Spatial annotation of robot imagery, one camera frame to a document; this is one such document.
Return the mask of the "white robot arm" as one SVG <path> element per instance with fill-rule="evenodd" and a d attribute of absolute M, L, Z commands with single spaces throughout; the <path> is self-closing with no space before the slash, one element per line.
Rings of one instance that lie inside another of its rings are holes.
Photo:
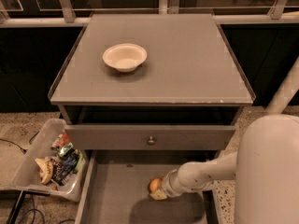
<path fill-rule="evenodd" d="M 246 129 L 238 151 L 191 161 L 149 183 L 155 200 L 235 181 L 235 224 L 299 224 L 299 117 L 284 115 L 299 90 L 299 59 L 266 108 Z"/>

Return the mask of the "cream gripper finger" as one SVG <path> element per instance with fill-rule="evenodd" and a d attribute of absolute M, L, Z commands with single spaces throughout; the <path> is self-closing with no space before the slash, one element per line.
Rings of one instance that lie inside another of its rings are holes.
<path fill-rule="evenodd" d="M 155 191 L 152 191 L 150 193 L 150 197 L 153 200 L 162 201 L 162 200 L 165 200 L 167 198 L 167 195 L 165 194 L 165 192 L 163 190 L 156 189 Z"/>

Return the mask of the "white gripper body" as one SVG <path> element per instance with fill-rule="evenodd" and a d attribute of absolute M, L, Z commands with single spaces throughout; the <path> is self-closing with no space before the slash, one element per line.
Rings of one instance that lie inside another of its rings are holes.
<path fill-rule="evenodd" d="M 184 188 L 178 181 L 178 171 L 172 170 L 163 177 L 162 190 L 167 197 L 175 198 L 184 193 Z"/>

